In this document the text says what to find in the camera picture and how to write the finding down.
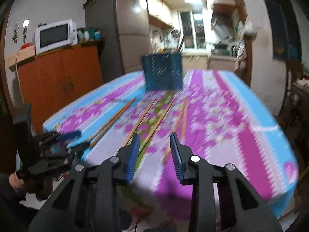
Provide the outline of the person's left hand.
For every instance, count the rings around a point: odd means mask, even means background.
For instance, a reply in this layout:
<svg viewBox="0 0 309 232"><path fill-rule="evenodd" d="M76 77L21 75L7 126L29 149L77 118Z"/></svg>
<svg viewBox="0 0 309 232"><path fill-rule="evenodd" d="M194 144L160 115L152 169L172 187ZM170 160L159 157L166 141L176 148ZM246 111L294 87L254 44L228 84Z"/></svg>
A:
<svg viewBox="0 0 309 232"><path fill-rule="evenodd" d="M25 183L22 179L17 177L16 173L13 173L9 176L9 183L13 190L18 194L25 193Z"/></svg>

